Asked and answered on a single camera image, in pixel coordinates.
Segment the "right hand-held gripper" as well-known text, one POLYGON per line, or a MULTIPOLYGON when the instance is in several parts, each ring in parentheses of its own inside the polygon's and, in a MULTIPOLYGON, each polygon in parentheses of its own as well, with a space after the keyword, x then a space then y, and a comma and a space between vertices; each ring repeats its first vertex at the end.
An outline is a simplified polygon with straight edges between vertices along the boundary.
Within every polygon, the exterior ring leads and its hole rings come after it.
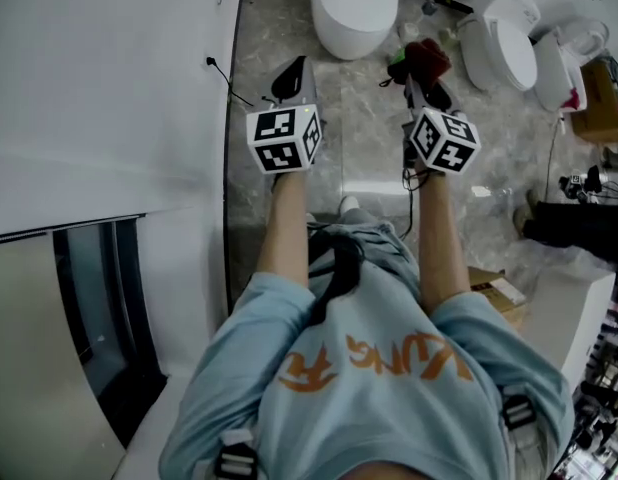
POLYGON ((411 116, 403 126, 404 144, 427 168, 463 174, 478 156, 481 143, 455 94, 441 80, 425 93, 408 75, 404 95, 411 116))

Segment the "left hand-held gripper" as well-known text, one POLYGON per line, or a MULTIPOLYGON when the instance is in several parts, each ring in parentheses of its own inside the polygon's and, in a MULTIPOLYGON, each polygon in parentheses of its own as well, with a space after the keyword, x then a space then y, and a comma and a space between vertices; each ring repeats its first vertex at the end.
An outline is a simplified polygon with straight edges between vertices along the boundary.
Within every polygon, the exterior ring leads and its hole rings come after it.
POLYGON ((297 56, 270 73, 260 101, 245 117, 246 142, 264 174, 311 167, 323 140, 321 105, 311 60, 297 56))

